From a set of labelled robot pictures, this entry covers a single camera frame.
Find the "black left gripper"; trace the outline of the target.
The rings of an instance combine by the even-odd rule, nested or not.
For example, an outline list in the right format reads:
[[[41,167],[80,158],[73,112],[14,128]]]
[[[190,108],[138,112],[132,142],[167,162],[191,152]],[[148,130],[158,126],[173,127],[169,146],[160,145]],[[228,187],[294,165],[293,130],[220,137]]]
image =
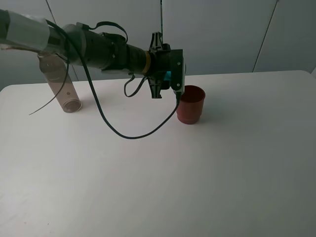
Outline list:
[[[162,33],[152,33],[150,43],[150,67],[146,72],[152,99],[161,99],[161,91],[170,88],[170,79],[166,72],[170,71],[170,52],[172,49],[162,49]]]

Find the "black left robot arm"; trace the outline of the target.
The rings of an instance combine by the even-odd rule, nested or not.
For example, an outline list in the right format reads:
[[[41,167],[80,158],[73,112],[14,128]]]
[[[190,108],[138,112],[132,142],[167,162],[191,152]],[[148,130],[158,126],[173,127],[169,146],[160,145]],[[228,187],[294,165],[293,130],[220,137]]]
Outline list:
[[[106,73],[143,75],[149,80],[153,99],[161,90],[172,88],[183,94],[185,63],[181,49],[162,42],[154,32],[148,50],[128,44],[128,36],[96,33],[94,28],[76,23],[63,28],[44,19],[0,12],[0,43],[18,50],[58,54],[70,64],[97,68]]]

